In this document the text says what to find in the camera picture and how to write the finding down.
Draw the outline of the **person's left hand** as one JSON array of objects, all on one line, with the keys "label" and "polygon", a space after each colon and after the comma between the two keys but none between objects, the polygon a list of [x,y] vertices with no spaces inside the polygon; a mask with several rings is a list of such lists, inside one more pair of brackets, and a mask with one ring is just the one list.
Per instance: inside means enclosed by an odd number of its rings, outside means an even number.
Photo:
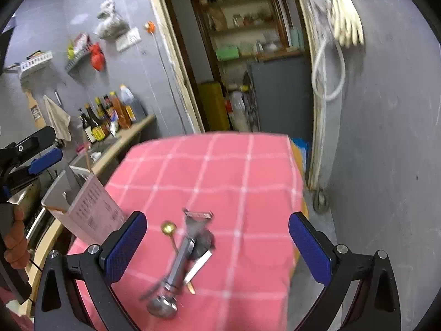
[{"label": "person's left hand", "polygon": [[6,251],[4,258],[16,270],[22,270],[29,263],[28,242],[25,237],[24,213],[14,205],[14,223],[4,237]]}]

